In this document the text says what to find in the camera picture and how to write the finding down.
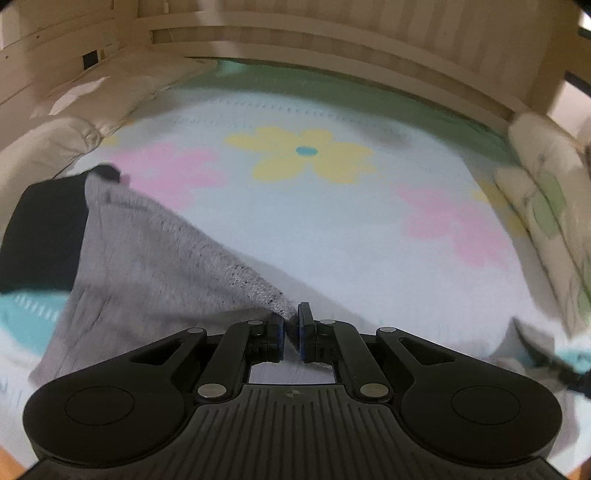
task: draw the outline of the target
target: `metal screw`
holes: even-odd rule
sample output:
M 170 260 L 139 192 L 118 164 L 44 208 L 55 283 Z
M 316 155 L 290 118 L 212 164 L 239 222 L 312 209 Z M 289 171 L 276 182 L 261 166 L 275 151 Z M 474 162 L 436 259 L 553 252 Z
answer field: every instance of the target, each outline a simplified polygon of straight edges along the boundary
M 226 387 L 219 383 L 206 383 L 197 389 L 197 393 L 203 398 L 218 398 L 226 392 Z
M 359 391 L 368 398 L 382 398 L 388 395 L 389 389 L 381 383 L 366 383 Z

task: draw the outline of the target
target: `crib slat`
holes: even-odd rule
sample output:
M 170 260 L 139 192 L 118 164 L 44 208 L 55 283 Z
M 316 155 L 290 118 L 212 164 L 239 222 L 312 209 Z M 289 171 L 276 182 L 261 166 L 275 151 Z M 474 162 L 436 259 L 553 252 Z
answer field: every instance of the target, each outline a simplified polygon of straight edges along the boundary
M 390 38 L 397 36 L 404 4 L 404 0 L 386 0 L 379 20 L 379 33 Z
M 435 6 L 439 0 L 420 0 L 416 2 L 413 16 L 408 25 L 407 41 L 411 45 L 422 47 L 427 41 L 429 27 L 433 20 Z
M 452 57 L 453 44 L 457 35 L 466 0 L 447 0 L 437 33 L 433 42 L 433 50 L 449 59 Z
M 488 0 L 473 0 L 470 3 L 471 9 L 465 17 L 466 30 L 460 46 L 459 62 L 470 70 L 474 69 L 476 55 L 480 48 L 486 30 L 486 23 L 489 15 Z

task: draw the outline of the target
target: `black gripper base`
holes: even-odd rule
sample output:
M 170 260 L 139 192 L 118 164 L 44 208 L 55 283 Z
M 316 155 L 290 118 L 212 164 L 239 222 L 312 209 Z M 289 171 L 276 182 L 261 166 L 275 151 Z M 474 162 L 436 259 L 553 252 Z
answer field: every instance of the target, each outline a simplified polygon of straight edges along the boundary
M 558 480 L 541 458 L 506 468 L 441 459 L 410 439 L 388 407 L 342 385 L 245 385 L 199 407 L 159 452 L 129 465 L 83 469 L 43 460 L 25 480 Z

